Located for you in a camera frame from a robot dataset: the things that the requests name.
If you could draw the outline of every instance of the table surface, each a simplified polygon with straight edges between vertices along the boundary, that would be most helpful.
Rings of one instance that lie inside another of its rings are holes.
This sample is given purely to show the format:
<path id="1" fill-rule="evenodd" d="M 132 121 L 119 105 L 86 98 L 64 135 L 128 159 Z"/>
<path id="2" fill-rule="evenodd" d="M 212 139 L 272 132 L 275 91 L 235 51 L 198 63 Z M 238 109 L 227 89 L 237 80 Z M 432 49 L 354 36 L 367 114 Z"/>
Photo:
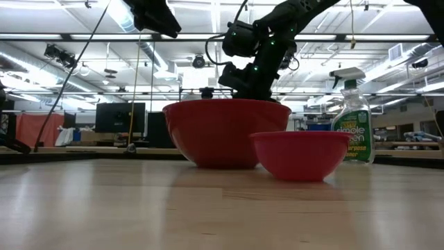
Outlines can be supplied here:
<path id="1" fill-rule="evenodd" d="M 343 165 L 291 183 L 185 161 L 6 166 L 0 228 L 5 250 L 442 249 L 444 171 Z"/>

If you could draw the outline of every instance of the cleaner bottle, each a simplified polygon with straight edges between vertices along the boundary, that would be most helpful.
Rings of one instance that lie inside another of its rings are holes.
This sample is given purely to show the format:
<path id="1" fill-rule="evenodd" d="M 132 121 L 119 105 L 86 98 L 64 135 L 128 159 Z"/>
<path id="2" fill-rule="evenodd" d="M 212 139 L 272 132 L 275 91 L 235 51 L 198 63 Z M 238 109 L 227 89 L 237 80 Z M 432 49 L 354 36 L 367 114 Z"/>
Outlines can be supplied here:
<path id="1" fill-rule="evenodd" d="M 346 80 L 343 110 L 333 119 L 332 130 L 353 134 L 344 161 L 372 163 L 375 159 L 371 109 L 363 94 L 357 88 L 356 79 Z"/>

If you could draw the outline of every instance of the laboratory room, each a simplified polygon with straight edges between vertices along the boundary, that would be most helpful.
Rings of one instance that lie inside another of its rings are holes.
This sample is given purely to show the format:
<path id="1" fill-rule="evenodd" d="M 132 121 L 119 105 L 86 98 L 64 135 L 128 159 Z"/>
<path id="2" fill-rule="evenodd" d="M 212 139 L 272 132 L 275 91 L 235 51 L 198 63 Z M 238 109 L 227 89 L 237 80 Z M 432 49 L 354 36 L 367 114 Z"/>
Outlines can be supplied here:
<path id="1" fill-rule="evenodd" d="M 0 249 L 441 250 L 439 0 L 0 0 Z"/>

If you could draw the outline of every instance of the bottle label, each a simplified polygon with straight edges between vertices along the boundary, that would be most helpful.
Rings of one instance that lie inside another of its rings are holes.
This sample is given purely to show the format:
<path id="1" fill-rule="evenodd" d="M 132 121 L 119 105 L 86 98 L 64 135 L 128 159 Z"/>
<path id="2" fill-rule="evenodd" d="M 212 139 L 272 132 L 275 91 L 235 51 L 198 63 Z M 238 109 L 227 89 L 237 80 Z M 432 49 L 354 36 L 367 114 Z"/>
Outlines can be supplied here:
<path id="1" fill-rule="evenodd" d="M 360 160 L 364 162 L 370 160 L 372 134 L 369 123 L 370 115 L 368 112 L 360 110 L 340 117 L 334 124 L 334 131 L 353 134 L 350 138 L 350 146 L 348 147 L 345 160 Z"/>

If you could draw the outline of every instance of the small red bowl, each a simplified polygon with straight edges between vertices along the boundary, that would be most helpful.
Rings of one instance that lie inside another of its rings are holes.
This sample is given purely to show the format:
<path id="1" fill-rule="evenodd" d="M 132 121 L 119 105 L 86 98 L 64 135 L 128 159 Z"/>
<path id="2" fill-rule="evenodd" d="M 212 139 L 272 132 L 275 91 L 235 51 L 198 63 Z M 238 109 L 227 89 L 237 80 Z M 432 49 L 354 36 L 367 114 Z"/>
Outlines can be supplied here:
<path id="1" fill-rule="evenodd" d="M 322 181 L 347 154 L 352 134 L 330 131 L 251 135 L 261 164 L 286 181 Z"/>
<path id="2" fill-rule="evenodd" d="M 269 101 L 210 99 L 166 106 L 174 144 L 202 168 L 251 169 L 258 163 L 249 135 L 285 131 L 291 110 Z"/>

